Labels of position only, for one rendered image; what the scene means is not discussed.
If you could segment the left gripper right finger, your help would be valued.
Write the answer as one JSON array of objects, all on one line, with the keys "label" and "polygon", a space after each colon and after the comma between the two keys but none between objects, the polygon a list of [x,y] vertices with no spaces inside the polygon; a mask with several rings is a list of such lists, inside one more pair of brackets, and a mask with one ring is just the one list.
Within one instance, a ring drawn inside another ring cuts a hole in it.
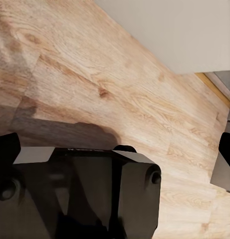
[{"label": "left gripper right finger", "polygon": [[230,133],[223,132],[220,140],[219,151],[230,166]]}]

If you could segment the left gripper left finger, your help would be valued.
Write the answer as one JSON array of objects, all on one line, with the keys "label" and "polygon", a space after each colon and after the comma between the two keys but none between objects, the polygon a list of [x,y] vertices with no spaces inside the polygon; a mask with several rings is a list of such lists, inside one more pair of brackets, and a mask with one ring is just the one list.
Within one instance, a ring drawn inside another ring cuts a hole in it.
[{"label": "left gripper left finger", "polygon": [[0,184],[21,151],[16,132],[0,136]]}]

